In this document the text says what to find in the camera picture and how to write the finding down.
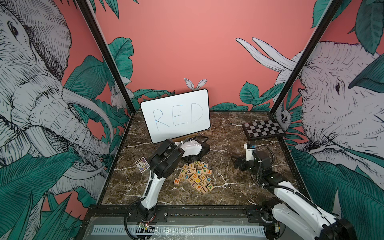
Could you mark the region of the whiteboard with RED writing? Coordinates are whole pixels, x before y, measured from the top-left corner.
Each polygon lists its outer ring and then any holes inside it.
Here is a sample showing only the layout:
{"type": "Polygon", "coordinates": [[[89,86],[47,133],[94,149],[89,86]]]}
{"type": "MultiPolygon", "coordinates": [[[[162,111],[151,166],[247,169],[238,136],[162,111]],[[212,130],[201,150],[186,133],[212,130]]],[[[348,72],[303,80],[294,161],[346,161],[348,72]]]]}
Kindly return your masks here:
{"type": "Polygon", "coordinates": [[[206,89],[142,102],[140,107],[154,144],[211,127],[209,92],[206,89]]]}

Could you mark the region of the black frame post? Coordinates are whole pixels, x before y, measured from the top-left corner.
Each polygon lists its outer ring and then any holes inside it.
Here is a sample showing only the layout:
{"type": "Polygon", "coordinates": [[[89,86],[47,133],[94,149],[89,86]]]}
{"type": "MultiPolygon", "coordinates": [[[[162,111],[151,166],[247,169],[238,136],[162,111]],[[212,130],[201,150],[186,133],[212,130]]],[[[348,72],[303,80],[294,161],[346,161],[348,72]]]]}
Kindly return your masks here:
{"type": "Polygon", "coordinates": [[[127,93],[127,88],[123,84],[121,75],[119,73],[119,70],[117,68],[117,65],[114,61],[114,58],[111,54],[111,51],[108,47],[108,44],[106,42],[106,39],[101,31],[101,28],[99,26],[99,23],[96,19],[96,15],[94,11],[91,9],[92,5],[88,1],[83,1],[83,0],[76,0],[76,3],[102,53],[102,56],[107,63],[108,68],[111,71],[111,74],[119,87],[121,94],[123,95],[123,98],[127,104],[128,109],[132,114],[136,113],[136,110],[134,108],[134,105],[127,93]]]}
{"type": "Polygon", "coordinates": [[[276,102],[274,103],[273,107],[271,108],[269,114],[273,116],[280,104],[283,102],[285,96],[287,95],[288,91],[291,89],[293,84],[295,83],[296,79],[299,76],[299,73],[305,66],[306,62],[308,61],[309,57],[311,56],[312,52],[314,51],[316,45],[320,41],[321,37],[323,36],[324,32],[326,31],[327,27],[329,26],[330,22],[332,21],[334,15],[336,14],[337,10],[343,3],[342,0],[333,0],[330,1],[325,9],[325,12],[323,13],[320,22],[316,26],[315,31],[313,32],[308,44],[306,45],[305,49],[303,50],[303,53],[301,57],[299,58],[298,63],[295,65],[294,69],[292,70],[292,73],[290,74],[288,80],[286,81],[281,93],[279,94],[276,102]]]}

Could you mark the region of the pile of wooden letter blocks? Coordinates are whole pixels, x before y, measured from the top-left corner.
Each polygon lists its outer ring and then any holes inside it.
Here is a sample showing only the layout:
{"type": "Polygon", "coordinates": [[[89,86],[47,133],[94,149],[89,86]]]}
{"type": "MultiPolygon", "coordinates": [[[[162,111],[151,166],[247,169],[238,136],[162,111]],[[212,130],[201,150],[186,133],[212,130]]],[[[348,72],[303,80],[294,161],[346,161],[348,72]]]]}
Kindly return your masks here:
{"type": "Polygon", "coordinates": [[[202,194],[209,193],[215,188],[214,171],[209,165],[200,161],[184,164],[175,179],[188,183],[191,188],[202,194]]]}

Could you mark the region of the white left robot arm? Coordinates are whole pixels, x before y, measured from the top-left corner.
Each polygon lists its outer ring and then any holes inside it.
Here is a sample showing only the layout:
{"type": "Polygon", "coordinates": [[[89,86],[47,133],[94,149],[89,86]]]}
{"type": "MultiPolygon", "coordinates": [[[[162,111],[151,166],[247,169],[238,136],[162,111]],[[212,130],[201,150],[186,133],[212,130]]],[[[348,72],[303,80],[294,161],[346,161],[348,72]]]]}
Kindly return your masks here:
{"type": "Polygon", "coordinates": [[[167,177],[173,174],[182,159],[199,161],[210,152],[210,145],[197,138],[187,138],[181,142],[170,139],[161,143],[150,158],[150,176],[139,209],[148,213],[156,208],[160,190],[167,177]]]}

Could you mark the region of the black front mounting rail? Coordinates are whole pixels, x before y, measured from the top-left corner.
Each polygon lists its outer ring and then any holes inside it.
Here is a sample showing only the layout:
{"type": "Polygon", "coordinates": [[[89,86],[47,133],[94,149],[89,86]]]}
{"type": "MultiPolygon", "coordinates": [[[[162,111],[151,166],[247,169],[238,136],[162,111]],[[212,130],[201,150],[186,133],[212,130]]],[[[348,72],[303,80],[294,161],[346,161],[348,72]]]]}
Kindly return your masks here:
{"type": "MultiPolygon", "coordinates": [[[[103,218],[123,218],[127,209],[128,221],[139,223],[143,217],[136,207],[128,205],[92,205],[86,214],[85,220],[89,221],[92,217],[103,218]]],[[[153,223],[170,222],[171,218],[245,218],[249,223],[261,223],[262,214],[260,206],[230,206],[230,205],[158,205],[155,210],[153,223]]]]}

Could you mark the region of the black right frame post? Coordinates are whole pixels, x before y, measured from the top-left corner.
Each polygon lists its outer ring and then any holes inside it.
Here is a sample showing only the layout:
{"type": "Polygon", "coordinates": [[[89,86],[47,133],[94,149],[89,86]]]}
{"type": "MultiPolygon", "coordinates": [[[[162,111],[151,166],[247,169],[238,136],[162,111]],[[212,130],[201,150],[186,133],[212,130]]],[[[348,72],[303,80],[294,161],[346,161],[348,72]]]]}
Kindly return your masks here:
{"type": "Polygon", "coordinates": [[[290,74],[288,80],[286,81],[281,93],[279,94],[276,102],[274,103],[273,107],[271,108],[269,114],[273,116],[280,104],[283,102],[285,96],[287,95],[288,91],[291,89],[293,84],[295,83],[296,79],[299,76],[299,73],[305,66],[306,62],[308,61],[309,57],[311,56],[312,52],[314,51],[316,45],[320,41],[321,37],[323,36],[324,32],[326,31],[327,27],[329,26],[330,22],[332,21],[334,15],[336,14],[337,10],[343,3],[342,0],[333,0],[330,1],[325,9],[325,12],[323,13],[320,22],[316,26],[315,31],[313,32],[308,44],[306,45],[305,49],[303,50],[303,53],[301,57],[299,58],[298,63],[295,65],[294,69],[292,70],[292,73],[290,74]]]}

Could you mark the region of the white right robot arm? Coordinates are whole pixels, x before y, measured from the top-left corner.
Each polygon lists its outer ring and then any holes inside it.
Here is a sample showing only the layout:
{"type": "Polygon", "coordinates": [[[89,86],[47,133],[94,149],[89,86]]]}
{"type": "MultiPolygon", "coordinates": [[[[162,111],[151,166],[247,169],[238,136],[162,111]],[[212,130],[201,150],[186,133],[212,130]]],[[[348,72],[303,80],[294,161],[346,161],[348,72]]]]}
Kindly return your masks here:
{"type": "Polygon", "coordinates": [[[272,168],[272,152],[247,149],[245,157],[231,157],[235,169],[248,171],[256,184],[273,197],[264,201],[257,213],[264,222],[268,240],[283,233],[280,225],[290,228],[304,240],[355,240],[354,226],[337,218],[300,193],[282,174],[272,168]]]}

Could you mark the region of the black white checkerboard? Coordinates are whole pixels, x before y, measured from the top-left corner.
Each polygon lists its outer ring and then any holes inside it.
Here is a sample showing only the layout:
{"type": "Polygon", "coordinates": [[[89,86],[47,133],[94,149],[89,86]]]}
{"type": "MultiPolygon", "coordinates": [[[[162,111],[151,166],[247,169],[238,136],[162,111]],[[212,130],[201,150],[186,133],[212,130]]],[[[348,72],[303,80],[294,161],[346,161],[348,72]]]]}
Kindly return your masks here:
{"type": "Polygon", "coordinates": [[[244,123],[242,128],[249,141],[285,135],[285,132],[275,120],[244,123]]]}

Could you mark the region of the playing card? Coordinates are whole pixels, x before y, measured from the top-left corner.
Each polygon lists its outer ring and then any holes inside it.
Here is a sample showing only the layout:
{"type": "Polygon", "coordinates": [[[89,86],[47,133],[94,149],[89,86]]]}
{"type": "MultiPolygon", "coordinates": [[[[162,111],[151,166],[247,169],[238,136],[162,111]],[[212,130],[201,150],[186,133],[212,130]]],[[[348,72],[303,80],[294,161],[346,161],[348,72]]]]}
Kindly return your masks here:
{"type": "Polygon", "coordinates": [[[145,159],[145,157],[142,157],[140,158],[139,160],[137,160],[135,162],[135,165],[137,167],[137,169],[143,173],[145,172],[146,170],[148,170],[150,168],[150,164],[147,162],[147,160],[145,159]]]}

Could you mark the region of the black left frame post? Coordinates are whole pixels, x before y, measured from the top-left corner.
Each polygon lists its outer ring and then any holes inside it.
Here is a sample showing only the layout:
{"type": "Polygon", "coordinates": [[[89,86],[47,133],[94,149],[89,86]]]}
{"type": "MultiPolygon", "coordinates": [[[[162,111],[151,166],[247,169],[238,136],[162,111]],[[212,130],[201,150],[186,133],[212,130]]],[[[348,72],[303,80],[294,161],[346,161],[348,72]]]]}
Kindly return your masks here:
{"type": "Polygon", "coordinates": [[[101,31],[101,28],[99,26],[99,23],[96,19],[96,15],[94,11],[91,9],[92,5],[88,1],[83,1],[83,0],[76,0],[76,3],[102,53],[102,56],[107,63],[108,68],[111,71],[111,74],[119,87],[121,94],[123,95],[123,98],[127,104],[128,109],[132,114],[136,113],[136,110],[134,108],[134,105],[127,93],[127,88],[123,84],[121,75],[119,73],[119,70],[117,68],[117,65],[114,61],[114,58],[111,54],[111,51],[108,47],[108,44],[106,42],[106,39],[101,31]]]}

